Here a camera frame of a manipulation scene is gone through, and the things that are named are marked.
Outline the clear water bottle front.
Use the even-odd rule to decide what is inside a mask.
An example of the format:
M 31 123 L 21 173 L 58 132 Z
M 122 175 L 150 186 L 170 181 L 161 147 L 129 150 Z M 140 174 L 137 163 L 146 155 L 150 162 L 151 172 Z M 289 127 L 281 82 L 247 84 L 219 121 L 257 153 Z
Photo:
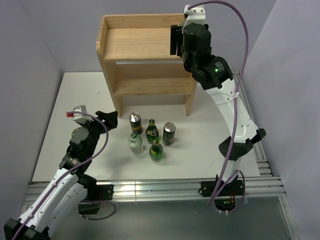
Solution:
M 130 134 L 128 144 L 134 154 L 141 154 L 144 149 L 143 140 L 140 135 L 135 132 Z

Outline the green glass bottle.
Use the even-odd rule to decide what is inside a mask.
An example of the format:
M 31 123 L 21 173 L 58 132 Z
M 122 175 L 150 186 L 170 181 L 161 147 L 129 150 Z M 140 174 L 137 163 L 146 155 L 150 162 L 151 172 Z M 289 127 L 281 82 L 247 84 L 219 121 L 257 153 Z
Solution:
M 159 138 L 159 130 L 155 124 L 154 119 L 150 119 L 148 121 L 148 127 L 145 131 L 145 137 L 149 144 L 152 144 L 154 139 Z
M 152 145 L 149 148 L 149 156 L 152 161 L 160 162 L 164 158 L 164 150 L 158 138 L 152 141 Z

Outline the green glass bottle front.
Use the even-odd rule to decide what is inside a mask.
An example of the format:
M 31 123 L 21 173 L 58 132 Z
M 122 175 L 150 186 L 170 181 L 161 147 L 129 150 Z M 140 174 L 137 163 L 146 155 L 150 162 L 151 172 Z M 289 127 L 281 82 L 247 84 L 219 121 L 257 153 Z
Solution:
M 164 150 L 158 138 L 152 141 L 152 145 L 149 148 L 149 156 L 152 161 L 160 162 L 164 158 Z

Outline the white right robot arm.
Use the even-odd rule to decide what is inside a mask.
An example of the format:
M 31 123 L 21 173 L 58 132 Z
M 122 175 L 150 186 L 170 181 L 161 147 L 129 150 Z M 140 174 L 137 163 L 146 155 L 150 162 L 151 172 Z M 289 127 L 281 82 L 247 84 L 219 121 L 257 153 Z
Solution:
M 218 146 L 225 160 L 216 183 L 217 191 L 227 195 L 234 188 L 232 181 L 241 158 L 266 136 L 266 131 L 250 117 L 239 96 L 239 80 L 234 79 L 226 60 L 212 54 L 207 24 L 171 25 L 170 54 L 182 58 L 184 69 L 213 99 L 230 131 Z

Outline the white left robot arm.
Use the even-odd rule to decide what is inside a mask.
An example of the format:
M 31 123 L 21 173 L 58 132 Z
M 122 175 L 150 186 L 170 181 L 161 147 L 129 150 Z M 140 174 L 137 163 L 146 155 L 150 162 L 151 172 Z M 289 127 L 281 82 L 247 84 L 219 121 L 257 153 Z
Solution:
M 72 132 L 66 154 L 47 187 L 18 219 L 10 218 L 5 223 L 7 240 L 49 240 L 79 203 L 99 203 L 97 181 L 85 172 L 100 154 L 95 151 L 100 136 L 117 128 L 118 112 L 97 111 L 91 115 L 80 105 L 66 116 L 79 127 Z

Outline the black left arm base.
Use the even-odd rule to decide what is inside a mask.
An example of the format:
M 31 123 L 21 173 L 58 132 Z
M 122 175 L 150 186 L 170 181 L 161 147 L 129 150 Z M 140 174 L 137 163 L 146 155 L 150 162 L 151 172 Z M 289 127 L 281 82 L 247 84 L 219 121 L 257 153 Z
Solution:
M 88 194 L 85 197 L 84 201 L 110 201 L 112 200 L 114 192 L 113 184 L 103 184 L 95 185 L 88 188 Z M 96 215 L 102 203 L 79 203 L 78 204 L 78 213 L 81 215 Z

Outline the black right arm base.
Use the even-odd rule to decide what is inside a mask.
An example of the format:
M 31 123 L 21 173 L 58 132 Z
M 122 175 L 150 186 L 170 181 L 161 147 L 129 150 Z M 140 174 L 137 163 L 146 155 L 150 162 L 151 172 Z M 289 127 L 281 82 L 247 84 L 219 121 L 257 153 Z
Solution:
M 246 200 L 246 182 L 245 176 L 241 170 L 233 173 L 226 182 L 221 181 L 217 188 L 215 198 L 209 201 L 209 206 L 219 214 L 228 215 L 235 211 L 239 206 L 244 204 Z M 200 188 L 197 193 L 203 198 L 210 198 L 218 183 L 218 176 L 215 180 L 205 180 L 200 182 Z

